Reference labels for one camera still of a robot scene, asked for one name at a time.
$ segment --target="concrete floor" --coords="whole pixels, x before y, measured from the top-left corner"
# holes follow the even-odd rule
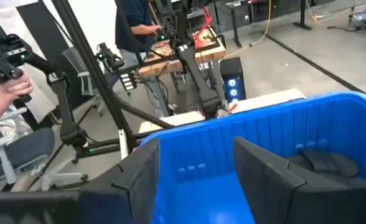
[[[336,0],[317,9],[312,9],[312,12],[313,14],[325,14],[326,12],[336,11],[353,3],[348,2],[350,1]],[[364,7],[358,7],[356,10],[364,10]],[[327,14],[326,18],[339,13]],[[347,26],[347,16],[348,14],[342,14],[334,19],[329,19],[323,24]],[[366,91],[366,32],[352,33],[343,30],[327,30],[325,27],[318,26],[311,21],[307,23],[312,25],[314,29],[306,31],[292,25],[292,22],[298,20],[298,18],[299,14],[294,13],[273,19],[271,21],[271,29],[268,32],[269,35],[282,41],[288,47],[303,54],[330,72]],[[258,32],[265,27],[265,22],[242,27],[239,33],[243,46],[261,37],[260,34],[249,33]],[[227,32],[225,35],[228,39],[230,38],[230,40],[227,40],[228,54],[236,52],[238,49],[231,40],[231,32]],[[306,96],[335,90],[345,90],[345,87],[268,38],[264,38],[259,44],[251,48],[240,51],[235,56],[241,57],[242,60],[247,98],[290,88],[297,88]],[[170,101],[181,101],[184,94],[175,94],[169,77],[164,77],[163,80],[168,86]],[[120,90],[122,87],[117,85],[115,88]],[[126,96],[125,93],[120,94],[120,96],[133,106],[155,115],[154,107],[150,104],[143,86],[132,91],[131,97]],[[88,106],[86,105],[76,110],[75,116],[77,120],[84,114],[87,108]],[[131,129],[137,133],[142,121],[130,114],[127,114],[126,117],[131,125]],[[99,117],[95,110],[91,110],[80,126],[87,130],[89,136],[99,141],[116,138],[118,135],[118,130],[108,112],[103,117]],[[60,144],[61,142],[58,138],[56,146]],[[63,147],[50,168],[73,156],[74,153],[75,151],[72,147]],[[90,179],[93,179],[115,165],[120,159],[119,152],[82,159],[78,164],[68,166],[65,171],[83,172],[88,174]]]

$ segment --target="wooden board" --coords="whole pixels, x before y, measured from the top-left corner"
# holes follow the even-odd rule
[[[196,121],[203,121],[204,119],[205,119],[204,116],[202,116],[202,114],[198,111],[192,111],[184,114],[178,114],[166,118],[161,118],[161,120],[171,125],[189,124]],[[161,127],[159,127],[158,125],[152,124],[149,121],[145,121],[141,123],[139,133],[146,133],[149,131],[155,131],[159,129],[161,129]]]
[[[292,100],[306,99],[303,93],[295,88],[277,93],[271,93],[263,96],[258,96],[237,102],[237,107],[232,113],[239,113],[249,111],[265,106],[277,105],[280,103],[289,102]],[[229,108],[232,108],[235,103],[230,103]]]
[[[241,100],[237,103],[237,107],[232,111],[232,113],[239,113],[243,111],[262,108],[265,106],[277,105],[280,103],[285,103],[291,100],[299,100],[299,99],[306,99],[306,97],[303,95],[302,92],[300,92],[297,89],[280,91],[277,93]],[[172,125],[189,124],[196,121],[203,121],[204,119],[205,119],[204,116],[202,116],[202,114],[198,111],[162,118],[163,121]],[[139,133],[146,133],[149,131],[155,131],[159,129],[161,129],[159,126],[152,124],[149,121],[145,121],[141,123]]]
[[[204,43],[204,47],[208,46],[208,45],[213,45],[215,43],[214,41],[210,41],[210,39],[208,38],[208,37],[212,37],[212,36],[216,36],[216,34],[211,28],[205,30],[201,34],[200,39]],[[224,56],[226,55],[225,47],[222,45],[222,43],[220,43],[219,40],[215,40],[215,41],[219,42],[219,47],[215,47],[213,49],[204,50],[202,52],[196,53],[195,59],[196,59],[197,63],[205,63],[205,62],[209,62],[213,59],[224,58]],[[161,55],[170,56],[173,54],[173,51],[172,51],[171,47],[169,46],[169,44],[165,44],[165,43],[162,45],[154,44],[152,49]],[[158,60],[158,59],[160,59],[160,57],[155,55],[153,58],[147,59],[146,62],[150,62],[150,61]],[[153,77],[153,76],[160,75],[161,73],[175,72],[175,71],[179,71],[182,69],[183,69],[183,67],[182,67],[182,64],[180,63],[180,61],[173,60],[173,61],[160,62],[155,65],[150,65],[147,67],[140,68],[139,75],[141,77]]]

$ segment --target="wooden block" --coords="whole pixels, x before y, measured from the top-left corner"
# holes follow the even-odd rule
[[[167,118],[161,118],[161,120],[167,122],[171,125],[182,125],[182,124],[189,124],[196,121],[203,121],[205,118],[202,114],[198,111],[192,111],[184,114],[178,114],[174,116],[169,116]],[[150,123],[149,121],[145,121],[141,123],[139,133],[146,133],[149,131],[156,131],[160,130],[161,127]]]
[[[306,99],[303,93],[297,89],[290,89],[285,91],[280,91],[277,93],[271,93],[263,96],[258,96],[255,98],[250,98],[246,100],[241,100],[237,102],[237,107],[232,111],[232,113],[239,113],[243,111],[249,111],[257,108],[262,108],[265,106],[277,105],[280,103],[285,103],[291,100]]]

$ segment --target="blue plastic bin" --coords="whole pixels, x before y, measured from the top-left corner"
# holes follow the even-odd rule
[[[366,95],[338,92],[149,136],[161,143],[154,224],[254,223],[233,164],[233,138],[278,155],[342,153],[366,178]]]

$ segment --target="desk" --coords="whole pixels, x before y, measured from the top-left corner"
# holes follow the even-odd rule
[[[236,16],[235,16],[235,9],[237,7],[246,5],[248,8],[249,25],[251,25],[253,22],[253,3],[255,3],[255,1],[249,0],[249,1],[233,1],[233,2],[228,2],[225,4],[226,7],[230,9],[230,15],[232,18],[233,31],[234,31],[234,42],[237,45],[237,47],[239,47],[239,48],[242,47],[242,44],[238,40],[237,20],[236,20]]]
[[[212,29],[209,29],[209,30],[205,30],[202,33],[200,38],[202,40],[207,41],[206,36],[211,35],[209,32],[212,32],[211,34],[213,36],[216,36],[215,31],[213,31]],[[219,59],[224,58],[224,56],[226,55],[226,48],[222,45],[222,43],[219,40],[216,40],[216,41],[219,42],[219,47],[196,53],[195,59],[198,64],[207,63],[207,62],[210,62],[215,59],[219,60]],[[209,41],[209,42],[205,43],[205,45],[207,45],[207,44],[212,45],[214,43]],[[162,55],[169,56],[169,55],[173,54],[173,51],[169,45],[163,45],[162,47],[158,47],[157,44],[154,44],[152,49]],[[153,58],[147,59],[146,62],[150,62],[150,61],[158,60],[158,59],[160,59],[160,57],[155,55]],[[182,69],[183,69],[183,66],[180,63],[180,61],[178,61],[178,60],[160,62],[155,65],[150,65],[147,67],[140,68],[139,76],[143,77],[143,78],[149,78],[149,77],[158,76],[158,75],[160,75],[161,72],[169,73],[169,72],[176,72],[176,71],[179,71]]]
[[[220,40],[211,41],[209,38],[207,38],[212,36],[216,36],[216,33],[214,30],[210,28],[202,33],[200,39],[204,41],[204,47],[213,45],[215,41],[219,43],[218,47],[197,52],[195,54],[195,59],[198,64],[212,63],[214,75],[216,77],[221,77],[219,60],[224,58],[224,56],[226,55],[226,48],[223,46]],[[173,50],[171,49],[169,44],[161,46],[159,44],[154,44],[152,49],[155,52],[162,55],[170,56],[173,54]],[[158,59],[160,59],[160,57],[154,55],[153,58],[146,59],[146,62]],[[148,81],[147,82],[148,87],[150,87],[151,90],[154,92],[154,94],[157,96],[157,98],[160,99],[160,96],[161,98],[163,96],[162,88],[160,87],[159,82],[156,81],[156,77],[165,73],[178,72],[181,71],[182,69],[183,66],[181,62],[179,60],[173,60],[173,61],[159,62],[155,65],[140,68],[138,75],[142,78],[145,78]],[[159,102],[159,109],[162,111],[163,115],[168,116],[168,105],[165,104],[165,100],[159,100],[158,102]]]

